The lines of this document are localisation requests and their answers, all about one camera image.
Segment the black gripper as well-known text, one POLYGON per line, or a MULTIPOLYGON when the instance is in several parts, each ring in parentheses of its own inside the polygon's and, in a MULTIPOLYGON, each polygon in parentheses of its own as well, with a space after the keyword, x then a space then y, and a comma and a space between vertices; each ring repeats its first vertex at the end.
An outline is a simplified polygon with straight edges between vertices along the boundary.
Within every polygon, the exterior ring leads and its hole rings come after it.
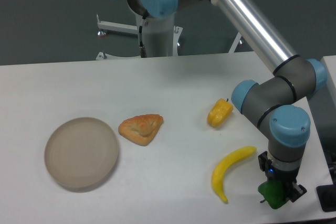
POLYGON ((259 168, 265 176, 279 180, 285 184, 286 201, 295 202, 303 196, 307 190, 297 184, 297 176, 300 169, 300 160, 294 162, 283 162, 264 151, 258 155, 259 168))

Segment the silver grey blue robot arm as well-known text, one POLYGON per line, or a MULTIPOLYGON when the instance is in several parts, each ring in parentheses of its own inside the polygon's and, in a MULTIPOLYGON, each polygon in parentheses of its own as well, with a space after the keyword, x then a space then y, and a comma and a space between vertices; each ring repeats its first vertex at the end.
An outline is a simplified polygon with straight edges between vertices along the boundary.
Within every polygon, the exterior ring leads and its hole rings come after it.
MULTIPOLYGON (((175 13, 201 0, 128 0, 137 14, 140 55, 173 54, 175 13)), ((310 136, 310 117, 295 102, 318 91, 327 81, 321 62, 304 60, 278 34, 251 0, 209 0, 220 8, 253 51, 272 72, 263 84, 241 82, 232 103, 268 139, 268 150, 259 155, 267 181, 258 187, 269 206, 280 208, 306 193, 296 177, 310 136)))

